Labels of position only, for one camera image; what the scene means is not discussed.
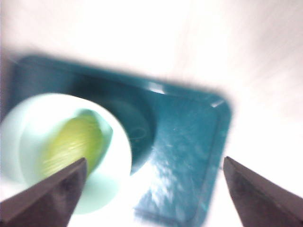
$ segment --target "yellow-green object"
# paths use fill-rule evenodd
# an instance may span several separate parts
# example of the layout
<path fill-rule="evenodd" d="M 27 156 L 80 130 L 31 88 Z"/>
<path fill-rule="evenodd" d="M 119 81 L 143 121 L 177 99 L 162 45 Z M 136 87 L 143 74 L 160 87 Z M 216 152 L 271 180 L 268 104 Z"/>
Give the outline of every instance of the yellow-green object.
<path fill-rule="evenodd" d="M 89 175 L 105 152 L 103 143 L 94 115 L 81 114 L 68 120 L 42 151 L 43 176 L 48 177 L 81 157 L 87 159 Z"/>

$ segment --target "teal tray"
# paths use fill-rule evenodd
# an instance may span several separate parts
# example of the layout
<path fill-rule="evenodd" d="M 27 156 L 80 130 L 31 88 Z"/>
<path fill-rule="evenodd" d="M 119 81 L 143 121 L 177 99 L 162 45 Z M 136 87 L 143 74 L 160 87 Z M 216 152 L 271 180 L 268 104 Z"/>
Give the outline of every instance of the teal tray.
<path fill-rule="evenodd" d="M 44 56 L 27 56 L 13 69 L 2 114 L 28 97 L 47 92 L 102 105 L 130 138 L 132 174 L 144 165 L 153 170 L 149 188 L 134 207 L 136 215 L 162 226 L 202 225 L 231 119 L 224 99 Z M 140 184 L 135 182 L 135 192 Z"/>

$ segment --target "white surface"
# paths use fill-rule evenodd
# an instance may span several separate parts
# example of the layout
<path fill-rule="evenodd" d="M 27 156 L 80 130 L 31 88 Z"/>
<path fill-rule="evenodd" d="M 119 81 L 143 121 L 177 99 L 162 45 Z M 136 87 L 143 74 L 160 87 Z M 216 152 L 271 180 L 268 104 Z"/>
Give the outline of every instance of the white surface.
<path fill-rule="evenodd" d="M 219 91 L 225 155 L 303 197 L 303 1 L 3 0 L 2 46 Z M 206 227 L 241 223 L 219 172 Z"/>

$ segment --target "lime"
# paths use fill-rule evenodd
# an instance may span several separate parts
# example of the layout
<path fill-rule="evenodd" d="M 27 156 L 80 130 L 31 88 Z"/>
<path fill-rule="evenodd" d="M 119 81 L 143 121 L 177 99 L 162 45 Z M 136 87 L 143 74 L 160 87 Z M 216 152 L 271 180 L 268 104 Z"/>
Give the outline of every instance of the lime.
<path fill-rule="evenodd" d="M 68 120 L 42 151 L 43 176 L 48 177 L 82 157 L 87 160 L 88 176 L 104 154 L 103 144 L 104 137 L 93 114 Z"/>

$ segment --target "white cup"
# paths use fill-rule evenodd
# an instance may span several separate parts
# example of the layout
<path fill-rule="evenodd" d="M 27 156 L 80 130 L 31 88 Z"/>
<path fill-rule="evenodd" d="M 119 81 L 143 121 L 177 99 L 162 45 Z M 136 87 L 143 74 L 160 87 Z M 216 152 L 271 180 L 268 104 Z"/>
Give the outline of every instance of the white cup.
<path fill-rule="evenodd" d="M 122 125 L 105 108 L 64 94 L 42 94 L 14 107 L 1 124 L 1 200 L 39 182 L 36 161 L 41 146 L 68 118 L 80 110 L 97 113 L 108 148 L 103 160 L 88 177 L 71 218 L 81 222 L 100 218 L 118 195 L 131 171 L 131 147 Z"/>

